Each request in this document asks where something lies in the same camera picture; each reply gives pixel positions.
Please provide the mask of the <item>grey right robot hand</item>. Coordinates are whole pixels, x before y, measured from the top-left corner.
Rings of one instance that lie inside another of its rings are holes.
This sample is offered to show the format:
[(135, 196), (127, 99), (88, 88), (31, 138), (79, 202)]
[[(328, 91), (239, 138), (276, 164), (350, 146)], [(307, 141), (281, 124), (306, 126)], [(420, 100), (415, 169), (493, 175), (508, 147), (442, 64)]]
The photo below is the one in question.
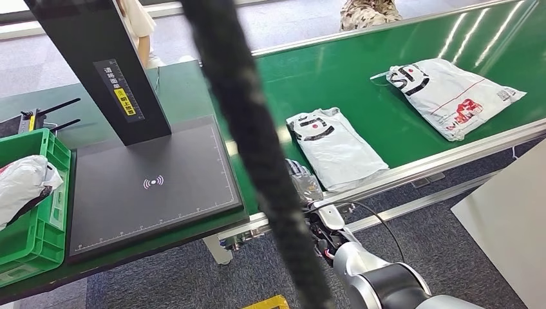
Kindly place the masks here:
[(289, 158), (285, 159), (285, 163), (290, 179), (303, 203), (309, 204), (323, 200), (324, 195), (319, 181), (307, 167)]

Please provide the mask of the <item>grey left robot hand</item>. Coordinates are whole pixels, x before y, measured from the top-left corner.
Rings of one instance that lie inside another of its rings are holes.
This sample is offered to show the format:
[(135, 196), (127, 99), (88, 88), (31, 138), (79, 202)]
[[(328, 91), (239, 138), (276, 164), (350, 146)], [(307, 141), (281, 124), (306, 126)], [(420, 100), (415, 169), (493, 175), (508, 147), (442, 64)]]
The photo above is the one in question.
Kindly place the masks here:
[(17, 219), (19, 219), (22, 215), (26, 214), (28, 211), (32, 210), (34, 207), (36, 207), (38, 204), (40, 204), (45, 198), (47, 198), (52, 192), (51, 186), (46, 186), (41, 192), (38, 197), (28, 201), (21, 209), (19, 209), (12, 219), (6, 223), (6, 226), (11, 225), (13, 222), (15, 222)]

